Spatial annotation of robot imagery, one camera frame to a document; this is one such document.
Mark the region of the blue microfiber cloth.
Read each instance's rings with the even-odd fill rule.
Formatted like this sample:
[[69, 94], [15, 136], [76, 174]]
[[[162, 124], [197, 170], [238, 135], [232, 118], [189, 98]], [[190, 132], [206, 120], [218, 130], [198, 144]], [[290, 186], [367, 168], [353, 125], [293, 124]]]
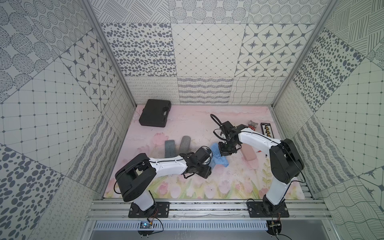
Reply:
[[213, 169], [217, 165], [224, 166], [225, 168], [229, 166], [229, 162], [226, 157], [221, 156], [220, 150], [219, 150], [219, 145], [218, 143], [214, 143], [210, 147], [212, 151], [212, 159], [209, 164], [209, 166]]

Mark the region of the pink eyeglass case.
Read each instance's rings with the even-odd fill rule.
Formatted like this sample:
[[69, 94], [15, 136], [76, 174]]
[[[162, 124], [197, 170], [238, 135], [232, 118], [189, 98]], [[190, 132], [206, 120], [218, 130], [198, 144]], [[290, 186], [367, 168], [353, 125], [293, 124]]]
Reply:
[[241, 148], [241, 152], [246, 161], [254, 161], [257, 159], [257, 155], [250, 145], [243, 144]]

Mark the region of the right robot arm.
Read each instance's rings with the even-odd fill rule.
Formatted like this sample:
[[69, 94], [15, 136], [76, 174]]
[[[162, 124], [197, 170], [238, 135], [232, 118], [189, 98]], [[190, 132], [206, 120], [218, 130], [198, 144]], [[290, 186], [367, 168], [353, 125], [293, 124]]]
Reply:
[[246, 144], [262, 151], [270, 158], [274, 178], [270, 189], [263, 197], [263, 202], [268, 207], [281, 205], [292, 182], [296, 181], [296, 177], [304, 169], [304, 163], [293, 141], [270, 138], [246, 125], [235, 127], [228, 121], [222, 123], [215, 115], [211, 117], [221, 131], [220, 135], [214, 131], [214, 135], [221, 140], [218, 143], [221, 156], [236, 154]]

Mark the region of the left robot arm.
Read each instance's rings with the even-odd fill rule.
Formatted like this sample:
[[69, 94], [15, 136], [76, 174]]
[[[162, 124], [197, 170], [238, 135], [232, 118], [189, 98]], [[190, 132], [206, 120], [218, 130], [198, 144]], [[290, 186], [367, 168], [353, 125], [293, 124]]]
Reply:
[[188, 179], [195, 175], [207, 179], [212, 168], [213, 152], [206, 146], [196, 152], [180, 154], [166, 159], [149, 158], [145, 153], [138, 154], [115, 174], [114, 192], [123, 197], [124, 202], [133, 202], [143, 212], [156, 208], [153, 195], [147, 190], [155, 178], [181, 175]]

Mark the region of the black plastic tool case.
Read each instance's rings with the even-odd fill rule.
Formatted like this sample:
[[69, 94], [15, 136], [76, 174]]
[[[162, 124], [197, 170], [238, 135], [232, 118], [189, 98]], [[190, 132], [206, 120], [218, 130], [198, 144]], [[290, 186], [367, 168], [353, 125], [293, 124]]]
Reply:
[[139, 123], [142, 126], [164, 128], [171, 107], [170, 101], [149, 99], [143, 108]]

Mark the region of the black box with figures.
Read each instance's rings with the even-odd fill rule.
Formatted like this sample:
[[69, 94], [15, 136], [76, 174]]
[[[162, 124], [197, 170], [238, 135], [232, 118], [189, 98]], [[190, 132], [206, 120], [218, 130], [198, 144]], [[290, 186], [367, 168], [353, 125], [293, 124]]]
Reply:
[[270, 123], [261, 123], [260, 125], [261, 125], [263, 135], [265, 135], [269, 138], [274, 138], [272, 125]]

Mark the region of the left controller board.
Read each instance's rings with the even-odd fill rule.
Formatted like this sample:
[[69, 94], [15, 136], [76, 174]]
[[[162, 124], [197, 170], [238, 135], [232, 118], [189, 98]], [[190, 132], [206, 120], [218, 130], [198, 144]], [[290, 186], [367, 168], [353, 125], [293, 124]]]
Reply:
[[138, 233], [143, 236], [149, 236], [153, 233], [152, 224], [149, 222], [141, 221]]

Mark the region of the controller board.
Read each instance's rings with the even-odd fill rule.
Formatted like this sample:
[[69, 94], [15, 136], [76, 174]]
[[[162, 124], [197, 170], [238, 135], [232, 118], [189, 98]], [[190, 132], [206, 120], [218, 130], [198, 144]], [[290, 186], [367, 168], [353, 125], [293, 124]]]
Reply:
[[141, 221], [138, 233], [143, 236], [149, 236], [153, 233], [152, 224], [149, 222]]
[[282, 231], [281, 221], [267, 221], [267, 233], [277, 237]]

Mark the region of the right controller board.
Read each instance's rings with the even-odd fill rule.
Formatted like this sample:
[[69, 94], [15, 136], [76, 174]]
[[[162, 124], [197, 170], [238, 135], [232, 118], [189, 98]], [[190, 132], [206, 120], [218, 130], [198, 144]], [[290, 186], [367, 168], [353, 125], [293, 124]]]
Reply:
[[267, 233], [277, 237], [282, 231], [281, 221], [267, 221]]

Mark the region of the white vent grille strip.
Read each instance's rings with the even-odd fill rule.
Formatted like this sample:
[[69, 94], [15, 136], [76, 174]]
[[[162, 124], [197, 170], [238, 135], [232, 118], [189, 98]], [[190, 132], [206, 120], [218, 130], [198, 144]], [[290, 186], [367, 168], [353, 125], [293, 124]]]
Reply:
[[[97, 221], [94, 230], [101, 231], [138, 231], [140, 220], [137, 221]], [[185, 230], [254, 230], [266, 231], [266, 221], [254, 220], [236, 220], [236, 221], [154, 221], [152, 224], [153, 231], [185, 231]]]

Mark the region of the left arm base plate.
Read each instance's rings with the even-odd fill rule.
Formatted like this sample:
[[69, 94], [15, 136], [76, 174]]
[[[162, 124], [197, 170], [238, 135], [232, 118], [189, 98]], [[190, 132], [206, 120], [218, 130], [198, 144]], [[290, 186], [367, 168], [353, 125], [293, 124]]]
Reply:
[[135, 203], [131, 204], [129, 218], [168, 218], [170, 210], [170, 202], [155, 202], [149, 209], [142, 211]]

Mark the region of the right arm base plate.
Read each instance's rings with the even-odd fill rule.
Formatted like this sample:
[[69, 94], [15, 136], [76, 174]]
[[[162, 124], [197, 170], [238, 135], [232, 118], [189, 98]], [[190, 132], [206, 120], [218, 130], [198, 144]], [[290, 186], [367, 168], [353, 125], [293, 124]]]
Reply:
[[246, 202], [250, 218], [289, 218], [290, 214], [285, 201], [278, 205], [272, 205], [261, 201]]

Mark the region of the aluminium rail frame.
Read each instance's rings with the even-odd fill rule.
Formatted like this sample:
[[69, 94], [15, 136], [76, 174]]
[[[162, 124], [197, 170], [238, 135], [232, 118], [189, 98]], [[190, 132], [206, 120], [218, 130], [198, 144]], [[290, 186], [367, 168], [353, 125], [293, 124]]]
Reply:
[[[170, 200], [167, 220], [239, 220], [248, 219], [245, 200]], [[287, 200], [287, 220], [330, 220], [331, 213], [321, 200]], [[131, 203], [119, 199], [93, 201], [86, 220], [125, 220], [130, 216]]]

